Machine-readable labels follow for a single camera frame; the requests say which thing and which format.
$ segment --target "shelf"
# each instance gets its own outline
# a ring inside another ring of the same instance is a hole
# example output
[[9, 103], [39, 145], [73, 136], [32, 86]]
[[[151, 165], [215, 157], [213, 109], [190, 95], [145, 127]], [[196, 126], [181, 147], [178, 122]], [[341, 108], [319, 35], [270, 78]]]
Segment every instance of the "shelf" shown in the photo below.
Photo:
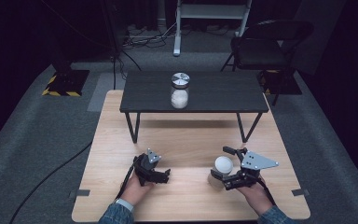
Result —
[[181, 18], [242, 20], [246, 5], [182, 4]]

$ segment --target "black cable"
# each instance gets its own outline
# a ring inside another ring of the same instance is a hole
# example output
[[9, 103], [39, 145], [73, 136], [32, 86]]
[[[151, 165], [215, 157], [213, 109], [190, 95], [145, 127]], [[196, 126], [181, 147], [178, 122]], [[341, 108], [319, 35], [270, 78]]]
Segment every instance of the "black cable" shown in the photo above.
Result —
[[258, 178], [257, 183], [259, 183], [264, 188], [264, 191], [267, 193], [267, 197], [268, 197], [269, 201], [272, 203], [272, 205], [277, 205], [275, 203], [274, 198], [272, 197], [271, 192], [269, 192], [269, 188], [267, 188], [267, 185], [263, 182], [263, 180], [261, 178]]
[[81, 35], [83, 38], [87, 39], [89, 42], [96, 44], [98, 46], [107, 48], [107, 49], [111, 49], [112, 47], [107, 46], [105, 44], [101, 44], [91, 38], [89, 38], [86, 35], [83, 35], [80, 31], [78, 31], [71, 23], [69, 23], [63, 16], [60, 15], [60, 13], [58, 13], [53, 7], [51, 7], [49, 4], [47, 4], [44, 0], [40, 0], [44, 5], [46, 5], [46, 7], [48, 7], [48, 9], [50, 9], [54, 14], [56, 14], [67, 26], [69, 26], [72, 30], [74, 30], [78, 35]]
[[130, 55], [128, 55], [128, 53], [126, 53], [126, 51], [124, 51], [124, 50], [122, 50], [122, 51], [123, 51], [123, 53], [124, 53], [125, 55], [127, 55], [127, 57], [129, 57], [129, 58], [135, 63], [135, 65], [138, 67], [139, 71], [142, 71], [142, 69], [141, 69], [141, 67], [138, 65], [138, 63], [136, 63], [135, 60], [133, 60], [133, 58], [132, 58]]
[[127, 76], [124, 74], [124, 63], [123, 61], [121, 61], [121, 59], [117, 58], [117, 60], [120, 62], [120, 74], [121, 74], [121, 78], [123, 78], [123, 80], [127, 80]]
[[53, 170], [50, 174], [48, 174], [42, 181], [40, 181], [39, 184], [36, 185], [36, 187], [33, 188], [33, 190], [31, 190], [31, 192], [27, 195], [27, 197], [25, 197], [25, 199], [22, 201], [22, 203], [19, 205], [19, 207], [17, 208], [16, 212], [13, 214], [13, 217], [10, 220], [10, 224], [13, 223], [14, 219], [16, 218], [17, 214], [20, 212], [20, 209], [25, 205], [25, 203], [28, 201], [28, 199], [31, 197], [31, 195], [47, 180], [49, 179], [54, 173], [56, 173], [58, 170], [60, 170], [63, 166], [65, 166], [66, 164], [68, 164], [70, 161], [74, 160], [77, 156], [79, 156], [82, 152], [84, 152], [89, 146], [91, 146], [92, 141], [83, 149], [81, 149], [79, 152], [77, 152], [75, 154], [75, 156], [73, 156], [71, 159], [69, 159], [68, 161], [64, 162], [62, 165], [60, 165], [59, 167], [57, 167], [55, 170]]
[[117, 196], [115, 199], [118, 199], [121, 197], [121, 195], [123, 194], [124, 190], [126, 189], [126, 186], [127, 186], [127, 183], [129, 182], [129, 179], [130, 179], [130, 175], [132, 173], [132, 170], [133, 170], [133, 166], [135, 165], [135, 163], [139, 160], [139, 157], [135, 157], [134, 159], [134, 162], [132, 163], [132, 165], [130, 166], [130, 169], [129, 171], [127, 172], [126, 174], [126, 177], [124, 178], [124, 181], [123, 181], [123, 184], [121, 185], [120, 187], [120, 191], [118, 192]]
[[137, 36], [137, 35], [141, 35], [146, 29], [145, 28], [142, 28], [141, 30], [139, 30], [139, 32], [138, 33], [132, 33], [131, 31], [133, 31], [133, 30], [136, 30], [136, 31], [138, 31], [137, 29], [132, 29], [132, 30], [128, 30], [129, 31], [129, 33], [130, 33], [130, 35], [134, 35], [134, 36]]
[[[182, 32], [182, 31], [185, 30], [186, 27], [188, 28], [187, 33]], [[191, 25], [184, 25], [184, 26], [182, 26], [180, 35], [189, 35], [191, 32], [193, 32], [193, 29], [191, 28]]]
[[116, 58], [111, 57], [110, 61], [113, 63], [113, 90], [116, 89]]
[[225, 35], [227, 32], [228, 32], [228, 30], [229, 30], [229, 28], [227, 28], [223, 33], [221, 33], [221, 34], [216, 34], [216, 33], [213, 33], [213, 32], [211, 32], [211, 31], [220, 31], [220, 30], [222, 30], [222, 28], [219, 28], [219, 29], [217, 29], [217, 30], [207, 30], [206, 31], [206, 33], [207, 34], [210, 34], [210, 35]]
[[[163, 47], [166, 45], [166, 42], [165, 42], [165, 39], [169, 38], [169, 37], [173, 37], [173, 36], [170, 36], [171, 32], [172, 32], [172, 28], [175, 27], [175, 24], [172, 25], [169, 29], [167, 29], [167, 31], [163, 34], [160, 29], [158, 28], [158, 31], [159, 31], [159, 35], [154, 35], [154, 36], [151, 36], [151, 37], [148, 37], [148, 38], [144, 38], [144, 39], [141, 39], [141, 40], [137, 40], [137, 41], [134, 41], [134, 38], [136, 37], [133, 37], [133, 38], [130, 38], [127, 43], [125, 43], [123, 45], [124, 49], [133, 49], [133, 48], [141, 48], [141, 47], [148, 47], [148, 48], [151, 48], [151, 49], [154, 49], [154, 48], [160, 48], [160, 47]], [[158, 46], [150, 46], [150, 45], [155, 45], [157, 43], [161, 43], [161, 45], [158, 45]]]

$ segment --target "wooden table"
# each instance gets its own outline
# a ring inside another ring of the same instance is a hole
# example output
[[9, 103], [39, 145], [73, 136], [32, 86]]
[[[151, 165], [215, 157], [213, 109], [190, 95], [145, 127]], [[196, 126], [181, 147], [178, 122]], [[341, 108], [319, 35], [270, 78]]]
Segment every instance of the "wooden table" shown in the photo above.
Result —
[[[121, 98], [122, 91], [106, 95], [79, 187], [89, 190], [89, 195], [76, 197], [72, 214], [75, 222], [95, 222], [101, 217], [117, 195], [133, 157], [148, 147], [162, 156], [157, 171], [172, 170], [168, 184], [156, 185], [136, 206], [136, 221], [257, 219], [239, 192], [216, 191], [207, 181], [219, 156], [234, 161], [233, 172], [240, 169], [239, 160], [224, 153], [223, 146], [247, 147], [278, 161], [278, 167], [261, 171], [275, 202], [289, 217], [310, 216], [305, 197], [292, 192], [300, 186], [271, 112], [261, 118], [247, 143], [238, 138], [235, 114], [145, 114], [141, 123], [144, 131], [139, 132], [140, 139], [133, 144], [125, 115], [119, 112]], [[255, 116], [246, 114], [242, 123], [252, 123]]]

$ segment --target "table leg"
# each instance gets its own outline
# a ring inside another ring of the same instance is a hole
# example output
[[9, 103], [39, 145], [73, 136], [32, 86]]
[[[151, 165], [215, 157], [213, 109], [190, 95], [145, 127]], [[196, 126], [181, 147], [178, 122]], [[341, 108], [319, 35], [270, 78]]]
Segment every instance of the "table leg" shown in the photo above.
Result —
[[181, 6], [182, 6], [182, 0], [178, 0], [177, 6], [176, 6], [176, 35], [175, 35], [175, 43], [173, 46], [173, 56], [179, 56], [180, 55], [180, 45], [181, 45]]
[[139, 131], [139, 122], [140, 122], [141, 113], [136, 113], [136, 122], [135, 122], [135, 131], [132, 128], [130, 113], [126, 113], [127, 123], [129, 125], [130, 134], [132, 138], [132, 142], [136, 143], [138, 141], [138, 131]]
[[248, 21], [248, 17], [249, 17], [249, 12], [251, 10], [251, 6], [252, 6], [252, 0], [247, 0], [246, 1], [246, 6], [245, 6], [245, 10], [243, 12], [243, 17], [242, 17], [242, 23], [241, 23], [241, 28], [240, 31], [237, 32], [237, 36], [242, 36], [243, 32], [245, 31], [246, 28], [246, 22]]
[[245, 133], [243, 131], [243, 127], [242, 127], [242, 121], [241, 121], [241, 116], [240, 113], [237, 113], [237, 120], [238, 120], [238, 125], [240, 126], [240, 132], [241, 132], [241, 138], [242, 138], [242, 142], [246, 143], [249, 140], [249, 137], [251, 136], [253, 130], [255, 129], [255, 126], [257, 125], [258, 121], [260, 120], [261, 116], [263, 115], [263, 113], [258, 113], [257, 117], [255, 118], [254, 123], [252, 124], [251, 129], [249, 130], [248, 134], [245, 137]]

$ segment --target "gray carpet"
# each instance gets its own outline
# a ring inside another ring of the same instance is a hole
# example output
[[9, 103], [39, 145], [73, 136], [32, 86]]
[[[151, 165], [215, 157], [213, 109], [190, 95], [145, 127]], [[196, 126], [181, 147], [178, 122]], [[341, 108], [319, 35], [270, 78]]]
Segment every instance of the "gray carpet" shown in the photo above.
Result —
[[[214, 50], [208, 39], [215, 37], [204, 34], [200, 43], [207, 45], [202, 45], [192, 42], [190, 33], [183, 42], [188, 51], [180, 57], [172, 56], [172, 46], [126, 52], [147, 71], [218, 71], [228, 50], [221, 52], [221, 46]], [[222, 36], [213, 42], [226, 45], [227, 39]], [[201, 52], [191, 51], [192, 47]], [[125, 72], [137, 70], [126, 55], [121, 60]], [[113, 89], [112, 64], [103, 59], [72, 67], [90, 70], [83, 96], [42, 96], [54, 73], [49, 67], [30, 86], [0, 132], [0, 223], [8, 223], [28, 193], [93, 138], [104, 95]], [[301, 223], [358, 223], [358, 171], [298, 74], [296, 80], [303, 94], [281, 95], [271, 110], [300, 185], [310, 193], [306, 199], [311, 216]], [[117, 74], [117, 88], [122, 89], [124, 83]], [[270, 103], [272, 99], [273, 95], [268, 96]], [[73, 223], [70, 194], [78, 189], [88, 153], [86, 149], [47, 179], [14, 223]]]
[[[145, 42], [140, 42], [147, 37], [152, 37], [156, 35], [165, 34], [165, 27], [159, 27], [158, 31], [143, 31], [141, 34], [139, 32], [132, 32], [138, 35], [131, 35], [134, 37], [132, 42], [136, 43], [136, 46], [145, 44]], [[147, 42], [146, 48], [137, 48], [127, 46], [125, 49], [136, 49], [136, 51], [141, 52], [150, 52], [153, 51], [165, 51], [165, 52], [173, 52], [173, 43], [174, 43], [174, 33], [175, 29], [173, 29], [172, 33], [167, 34], [168, 38], [162, 39], [154, 39], [152, 41]], [[230, 48], [230, 39], [234, 36], [234, 30], [228, 30], [228, 28], [222, 27], [219, 29], [215, 26], [209, 26], [207, 32], [194, 31], [190, 26], [185, 26], [182, 28], [182, 52], [197, 52], [197, 53], [205, 53], [205, 52], [227, 52]]]

